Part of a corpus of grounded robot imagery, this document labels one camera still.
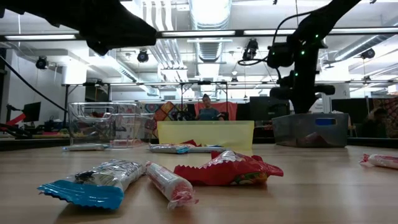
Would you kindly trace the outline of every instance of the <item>man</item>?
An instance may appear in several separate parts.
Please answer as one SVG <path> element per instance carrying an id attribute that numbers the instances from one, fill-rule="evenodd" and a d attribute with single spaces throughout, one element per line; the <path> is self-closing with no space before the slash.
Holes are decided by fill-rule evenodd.
<path id="1" fill-rule="evenodd" d="M 368 115 L 362 126 L 362 136 L 364 138 L 387 138 L 386 125 L 384 121 L 387 117 L 387 111 L 383 108 L 377 108 Z"/>
<path id="2" fill-rule="evenodd" d="M 224 118 L 220 116 L 220 112 L 217 109 L 211 107 L 211 99 L 207 94 L 203 95 L 202 102 L 205 105 L 204 109 L 199 111 L 196 119 L 200 121 L 224 121 Z"/>

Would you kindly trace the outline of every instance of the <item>black monitor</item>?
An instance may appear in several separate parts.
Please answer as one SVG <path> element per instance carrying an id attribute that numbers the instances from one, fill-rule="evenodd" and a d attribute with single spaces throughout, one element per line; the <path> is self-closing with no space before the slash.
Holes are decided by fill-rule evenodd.
<path id="1" fill-rule="evenodd" d="M 250 97 L 251 119 L 255 121 L 269 121 L 272 118 L 290 114 L 288 100 L 279 100 L 268 96 Z"/>
<path id="2" fill-rule="evenodd" d="M 26 116 L 24 122 L 33 122 L 39 120 L 41 104 L 42 102 L 37 102 L 29 103 L 24 106 L 24 109 L 22 110 Z"/>

